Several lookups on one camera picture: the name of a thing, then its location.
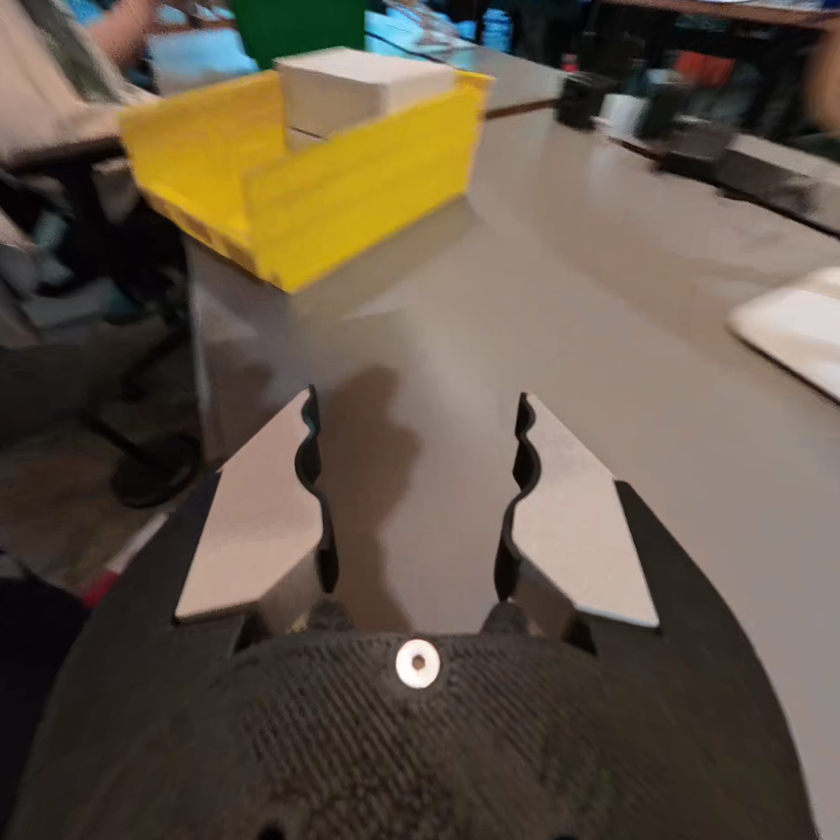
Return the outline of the red white card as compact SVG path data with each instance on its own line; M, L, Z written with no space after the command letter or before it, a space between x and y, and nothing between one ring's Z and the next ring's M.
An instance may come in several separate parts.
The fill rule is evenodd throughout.
M94 609L109 593L120 575L129 568L137 554L161 530L169 517L168 511L155 513L106 563L99 576L79 596L80 603L86 611Z

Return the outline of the black power adapter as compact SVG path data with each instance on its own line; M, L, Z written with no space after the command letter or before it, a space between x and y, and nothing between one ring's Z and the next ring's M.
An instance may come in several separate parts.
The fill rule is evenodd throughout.
M604 99L619 88L617 79L599 73L578 71L567 75L553 110L554 121L575 130L593 131Z
M736 132L709 121L688 122L672 130L658 163L663 173L713 184L718 168Z

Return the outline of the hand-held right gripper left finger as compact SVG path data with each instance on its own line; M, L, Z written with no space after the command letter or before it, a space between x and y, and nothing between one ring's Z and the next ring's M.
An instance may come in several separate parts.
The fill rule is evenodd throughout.
M339 563L321 472L319 402L300 391L218 471L175 608L178 623L254 616L300 624L333 592Z

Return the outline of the person's dark clothing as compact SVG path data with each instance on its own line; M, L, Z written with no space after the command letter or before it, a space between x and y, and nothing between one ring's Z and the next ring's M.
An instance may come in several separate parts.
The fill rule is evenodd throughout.
M47 699L89 612L33 574L1 581L1 831Z

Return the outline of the green panel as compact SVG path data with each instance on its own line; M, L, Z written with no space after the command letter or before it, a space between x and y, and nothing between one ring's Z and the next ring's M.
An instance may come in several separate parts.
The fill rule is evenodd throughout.
M364 47L365 1L229 1L245 53L261 70L275 59Z

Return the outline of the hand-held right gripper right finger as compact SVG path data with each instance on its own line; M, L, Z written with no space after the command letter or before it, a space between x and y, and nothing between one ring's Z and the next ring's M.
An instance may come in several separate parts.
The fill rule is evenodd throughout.
M520 394L514 429L518 493L502 516L499 601L514 599L532 573L578 615L659 630L611 470L533 393Z

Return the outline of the yellow plastic bin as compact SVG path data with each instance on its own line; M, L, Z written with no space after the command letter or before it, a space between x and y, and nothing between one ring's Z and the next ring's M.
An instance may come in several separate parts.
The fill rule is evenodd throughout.
M119 115L141 194L184 234L294 295L467 194L493 78L288 150L275 71Z

